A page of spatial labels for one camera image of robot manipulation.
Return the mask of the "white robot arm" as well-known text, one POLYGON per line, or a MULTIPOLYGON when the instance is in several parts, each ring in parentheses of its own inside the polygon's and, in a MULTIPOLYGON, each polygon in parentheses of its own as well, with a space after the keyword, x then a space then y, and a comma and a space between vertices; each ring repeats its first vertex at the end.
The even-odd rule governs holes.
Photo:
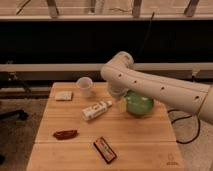
POLYGON ((156 99, 213 125, 213 86, 145 74, 133 69, 134 59, 120 51, 101 68, 109 94, 120 99, 128 90, 156 99))

